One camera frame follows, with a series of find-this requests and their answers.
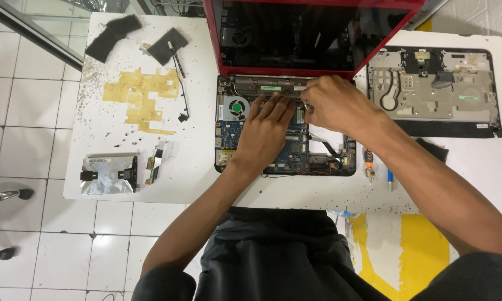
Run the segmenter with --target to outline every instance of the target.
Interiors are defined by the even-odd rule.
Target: black shirt
[[[389,300],[353,270],[346,238],[325,212],[232,208],[207,242],[195,301]],[[172,268],[143,276],[132,301],[194,298]],[[462,256],[413,301],[502,301],[502,255]]]

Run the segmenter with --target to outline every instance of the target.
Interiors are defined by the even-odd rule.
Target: orange screwdriver
[[[364,149],[364,162],[366,163],[364,174],[366,174],[366,177],[370,178],[370,185],[372,185],[372,180],[375,177],[374,154],[368,148]]]

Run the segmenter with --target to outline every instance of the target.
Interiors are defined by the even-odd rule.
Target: laptop
[[[337,74],[351,80],[364,66],[368,67],[368,98],[409,134],[499,137],[489,53],[385,48],[424,3],[396,0],[363,6],[361,1],[204,0],[220,73],[213,116],[215,169],[222,172],[230,162],[256,97],[279,92],[291,97],[297,107],[285,147],[263,174],[353,175],[357,142],[343,135],[340,145],[331,145],[313,136],[299,97],[309,79]],[[465,134],[465,130],[475,133]],[[312,152],[311,140],[323,143],[328,152]]]

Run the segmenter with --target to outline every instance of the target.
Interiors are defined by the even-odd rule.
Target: red laptop lid
[[[218,70],[351,79],[426,0],[203,0]]]

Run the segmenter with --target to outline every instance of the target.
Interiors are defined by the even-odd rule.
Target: laptop screen
[[[354,71],[408,9],[214,0],[222,64]]]

